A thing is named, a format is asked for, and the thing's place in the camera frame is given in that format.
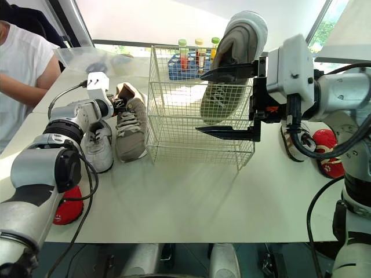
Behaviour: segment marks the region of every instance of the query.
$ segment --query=black cable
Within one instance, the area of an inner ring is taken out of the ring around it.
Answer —
[[[346,142],[336,146],[332,152],[326,152],[326,153],[318,153],[307,150],[302,143],[300,142],[299,136],[297,133],[295,133],[293,130],[290,132],[291,140],[294,143],[294,146],[303,154],[310,158],[315,159],[330,159],[330,158],[336,158],[345,152],[347,152],[351,147],[353,147],[358,141],[364,138],[364,136],[367,135],[369,132],[369,128],[371,125],[371,114],[367,116],[367,118],[363,121],[363,123],[360,125],[358,130],[352,135],[351,138],[349,138]]]
[[[75,86],[73,86],[73,87],[71,87],[71,88],[69,88],[69,89],[63,91],[63,92],[61,92],[58,96],[56,96],[56,97],[52,100],[52,102],[49,104],[49,107],[48,107],[48,119],[50,119],[50,116],[52,115],[52,109],[53,109],[55,103],[57,102],[57,100],[58,100],[61,96],[65,95],[65,94],[67,94],[68,92],[73,91],[73,90],[75,90],[75,89],[77,89],[77,88],[79,88],[79,87],[87,87],[87,85],[88,85],[88,81],[85,80],[85,81],[81,82],[80,84],[75,85]]]
[[[81,198],[63,198],[62,201],[83,201],[83,200],[86,200],[90,197],[92,197],[95,192],[97,191],[98,189],[98,186],[99,186],[99,178],[98,178],[98,173],[97,171],[95,170],[95,168],[93,167],[93,165],[91,165],[87,160],[86,158],[83,158],[81,155],[79,155],[81,160],[83,160],[85,162],[85,165],[88,165],[90,169],[92,169],[92,173],[94,175],[94,179],[95,179],[95,187],[93,188],[92,191],[90,191],[90,194],[84,196],[84,197],[81,197]]]
[[[67,273],[66,273],[66,276],[64,278],[68,278],[68,275],[70,275],[70,269],[71,269],[71,265],[72,265],[72,262],[74,261],[75,257],[86,247],[86,244],[84,244],[71,258],[70,260],[70,263],[68,264],[68,268],[67,268]]]
[[[339,72],[347,71],[348,69],[350,70],[351,68],[366,68],[366,67],[371,67],[371,62],[362,62],[362,63],[346,65],[344,67],[334,69],[333,71],[330,71],[327,74],[338,74]]]
[[[311,204],[309,205],[309,208],[308,208],[308,212],[307,212],[307,231],[308,231],[308,237],[309,237],[309,244],[310,244],[311,252],[312,252],[312,259],[313,259],[313,263],[314,263],[314,268],[315,268],[315,271],[316,271],[316,274],[317,274],[318,278],[323,278],[323,276],[322,276],[322,272],[321,272],[321,267],[319,266],[317,253],[316,253],[315,247],[314,247],[313,234],[312,234],[312,228],[311,228],[312,211],[313,211],[314,205],[316,204],[317,200],[322,195],[322,193],[324,193],[324,191],[326,189],[328,189],[331,185],[333,185],[334,183],[342,180],[343,178],[344,178],[344,176],[339,177],[339,178],[335,178],[334,180],[329,181],[313,197],[313,199],[311,201]]]
[[[90,171],[89,171],[89,167],[91,166],[91,170],[92,171],[95,171],[94,167],[86,160],[86,157],[85,157],[85,154],[83,152],[83,150],[81,149],[81,155],[79,155],[80,158],[85,162],[85,169],[86,169],[86,172],[88,173],[88,179],[89,179],[89,188],[90,188],[90,192],[93,191],[93,181],[92,181],[92,175],[90,174]],[[54,272],[54,270],[57,268],[57,266],[61,263],[61,261],[64,259],[64,257],[66,256],[66,254],[71,250],[72,246],[74,245],[75,241],[76,241],[76,238],[78,237],[79,235],[79,232],[82,228],[82,225],[83,223],[85,222],[86,220],[86,217],[88,216],[89,214],[89,211],[90,211],[90,208],[92,207],[92,203],[93,203],[93,196],[90,197],[89,199],[89,204],[88,204],[88,207],[86,208],[86,212],[85,214],[83,215],[81,221],[80,221],[80,224],[79,224],[79,227],[77,227],[77,230],[75,232],[75,235],[74,237],[72,238],[71,242],[69,243],[69,245],[67,246],[67,248],[63,251],[63,253],[58,257],[58,259],[56,260],[56,262],[54,263],[54,265],[51,267],[51,269],[48,271],[48,273],[46,274],[46,278],[50,278],[50,275],[52,275],[52,273]]]

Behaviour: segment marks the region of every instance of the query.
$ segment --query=white wire basket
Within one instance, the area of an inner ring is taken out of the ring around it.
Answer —
[[[146,147],[154,162],[235,164],[240,170],[254,154],[254,142],[222,140],[195,128],[248,129],[252,125],[248,120],[252,79],[244,85],[200,80],[211,65],[210,49],[204,49],[201,57],[194,47],[187,46],[188,65],[182,69],[178,47],[152,47]],[[204,62],[201,70],[200,58]]]

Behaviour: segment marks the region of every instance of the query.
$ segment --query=man's arm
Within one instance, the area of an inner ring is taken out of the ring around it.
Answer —
[[[59,75],[58,59],[53,55],[44,72],[37,79],[36,87],[25,85],[5,74],[0,74],[0,91],[21,103],[35,107]]]

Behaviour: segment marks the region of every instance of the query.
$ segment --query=sneaker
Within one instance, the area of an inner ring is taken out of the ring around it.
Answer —
[[[334,132],[329,129],[320,129],[313,134],[313,139],[317,144],[316,152],[325,153],[334,150],[337,145]],[[340,158],[317,159],[318,168],[327,178],[339,178],[345,171]]]
[[[112,130],[108,123],[101,120],[90,125],[85,135],[85,156],[97,173],[108,171],[114,164],[111,141]]]
[[[286,125],[281,125],[280,128],[281,136],[283,139],[283,144],[285,145],[287,155],[296,162],[303,162],[308,159],[308,156],[302,154],[295,146],[291,140],[290,133],[287,132]],[[301,132],[298,134],[302,145],[309,151],[314,152],[315,141],[309,134],[309,128],[305,123],[301,123]]]
[[[117,114],[116,153],[122,162],[130,162],[147,154],[144,143],[147,127],[145,96],[125,82],[117,85],[116,98],[123,99],[126,108]]]
[[[265,20],[257,13],[243,11],[235,14],[219,43],[211,70],[226,65],[251,63],[258,60],[267,41]],[[240,79],[229,85],[244,85]],[[200,114],[208,125],[227,119],[238,107],[246,88],[223,86],[209,82],[202,97]]]
[[[79,186],[66,191],[63,198],[81,198]],[[57,208],[53,223],[55,225],[66,225],[77,220],[83,211],[83,201],[61,202]]]

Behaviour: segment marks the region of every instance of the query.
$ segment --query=white table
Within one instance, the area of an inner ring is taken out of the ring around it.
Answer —
[[[85,76],[65,71],[4,150],[0,201],[13,195],[10,165],[43,132],[50,100]],[[110,88],[124,81],[146,93],[145,76],[111,78]],[[57,106],[86,97],[79,90],[66,95]],[[113,129],[115,121],[108,120]],[[323,127],[319,123],[309,126],[311,130]],[[309,203],[329,181],[320,175],[314,161],[297,163],[287,157],[278,124],[262,125],[262,141],[238,174],[235,166],[153,165],[146,156],[126,164],[115,157],[113,168],[99,178],[99,189],[77,242],[303,242],[308,240],[305,217]],[[335,240],[332,217],[342,186],[338,182],[316,204],[312,215],[315,240]],[[80,187],[83,195],[88,193],[85,171]],[[69,242],[77,226],[78,222],[53,225],[47,241]]]

